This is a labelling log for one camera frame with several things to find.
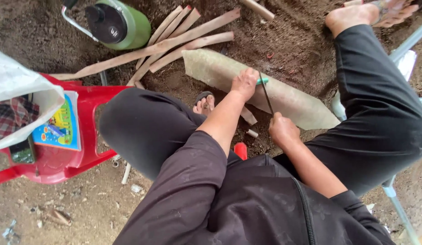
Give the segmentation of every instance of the chair leg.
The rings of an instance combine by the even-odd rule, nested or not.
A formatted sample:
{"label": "chair leg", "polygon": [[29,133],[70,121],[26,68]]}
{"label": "chair leg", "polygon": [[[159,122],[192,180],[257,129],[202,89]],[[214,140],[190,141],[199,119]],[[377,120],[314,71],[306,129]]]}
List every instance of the chair leg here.
{"label": "chair leg", "polygon": [[395,180],[395,175],[390,178],[389,180],[382,183],[383,190],[385,191],[386,195],[389,197],[391,202],[394,205],[397,214],[399,215],[400,220],[402,220],[403,225],[409,235],[409,239],[412,245],[421,245],[420,241],[418,240],[418,236],[416,235],[415,230],[413,229],[410,220],[407,218],[406,212],[401,206],[399,199],[397,198],[397,193],[394,190],[393,183]]}

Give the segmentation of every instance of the thermos lid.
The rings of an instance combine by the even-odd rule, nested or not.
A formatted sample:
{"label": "thermos lid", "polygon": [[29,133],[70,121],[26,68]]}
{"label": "thermos lid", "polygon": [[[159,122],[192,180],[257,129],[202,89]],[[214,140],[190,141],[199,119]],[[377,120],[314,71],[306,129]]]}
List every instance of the thermos lid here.
{"label": "thermos lid", "polygon": [[85,8],[87,23],[93,36],[106,44],[121,42],[128,27],[122,13],[110,5],[97,3]]}

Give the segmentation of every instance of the zipper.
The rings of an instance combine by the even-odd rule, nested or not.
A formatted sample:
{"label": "zipper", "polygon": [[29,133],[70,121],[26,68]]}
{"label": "zipper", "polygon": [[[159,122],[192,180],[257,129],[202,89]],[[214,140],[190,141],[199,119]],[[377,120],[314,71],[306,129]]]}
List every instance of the zipper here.
{"label": "zipper", "polygon": [[301,188],[300,183],[295,178],[292,178],[292,179],[295,185],[297,186],[298,193],[300,194],[300,198],[301,198],[301,203],[303,205],[303,214],[305,215],[306,230],[308,231],[309,245],[317,245],[317,241],[315,239],[315,234],[314,234],[313,222],[312,222],[312,214],[311,214],[311,211],[309,210],[309,203],[306,198],[305,192]]}

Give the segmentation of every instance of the black jacket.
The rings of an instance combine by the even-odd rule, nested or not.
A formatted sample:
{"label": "black jacket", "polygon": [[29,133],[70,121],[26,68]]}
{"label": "black jacket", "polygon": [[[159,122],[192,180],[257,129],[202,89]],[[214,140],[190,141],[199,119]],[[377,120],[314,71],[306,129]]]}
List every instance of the black jacket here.
{"label": "black jacket", "polygon": [[195,132],[114,244],[394,244],[352,191],[326,198],[267,155],[226,164],[217,142]]}

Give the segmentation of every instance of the green thermos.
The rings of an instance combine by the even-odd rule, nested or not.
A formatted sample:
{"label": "green thermos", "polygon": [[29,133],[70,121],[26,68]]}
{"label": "green thermos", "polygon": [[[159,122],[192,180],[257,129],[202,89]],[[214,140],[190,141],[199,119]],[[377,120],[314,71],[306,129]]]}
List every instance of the green thermos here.
{"label": "green thermos", "polygon": [[66,15],[77,0],[64,0],[62,15],[69,23],[103,45],[115,49],[133,49],[144,46],[150,38],[150,23],[136,9],[117,0],[99,0],[85,8],[90,31]]}

